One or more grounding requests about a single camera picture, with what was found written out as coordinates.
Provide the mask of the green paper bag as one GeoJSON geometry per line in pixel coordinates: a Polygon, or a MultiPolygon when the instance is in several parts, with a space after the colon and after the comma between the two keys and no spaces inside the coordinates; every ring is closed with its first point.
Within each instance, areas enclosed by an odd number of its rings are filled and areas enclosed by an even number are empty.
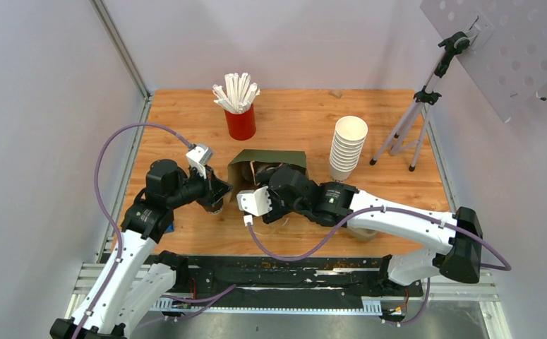
{"type": "Polygon", "coordinates": [[[308,174],[307,157],[304,151],[298,150],[242,150],[227,166],[227,182],[233,187],[233,194],[258,186],[255,178],[258,172],[269,167],[288,164],[292,169],[308,174]]]}

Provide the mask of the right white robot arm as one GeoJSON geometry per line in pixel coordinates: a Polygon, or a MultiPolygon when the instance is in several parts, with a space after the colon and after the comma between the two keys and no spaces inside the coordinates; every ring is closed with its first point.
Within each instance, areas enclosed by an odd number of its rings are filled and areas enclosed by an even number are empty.
{"type": "Polygon", "coordinates": [[[456,213],[413,208],[348,184],[318,184],[289,165],[269,169],[260,178],[258,188],[238,202],[265,223],[297,213],[326,227],[378,231],[422,244],[422,250],[385,257],[377,285],[387,295],[436,275],[459,283],[480,280],[483,231],[471,208],[462,206],[456,213]]]}

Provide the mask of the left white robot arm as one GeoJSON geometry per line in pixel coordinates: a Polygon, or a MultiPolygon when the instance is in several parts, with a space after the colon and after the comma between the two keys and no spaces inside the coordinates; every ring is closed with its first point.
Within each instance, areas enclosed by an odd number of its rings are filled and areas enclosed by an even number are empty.
{"type": "Polygon", "coordinates": [[[153,162],[145,177],[145,188],[125,213],[114,253],[90,294],[70,318],[53,323],[50,336],[128,338],[166,291],[180,292],[190,283],[188,259],[170,251],[157,257],[144,280],[133,282],[173,225],[174,210],[196,202],[206,212],[217,213],[232,189],[216,177],[210,166],[205,166],[202,175],[194,167],[185,172],[173,160],[153,162]]]}

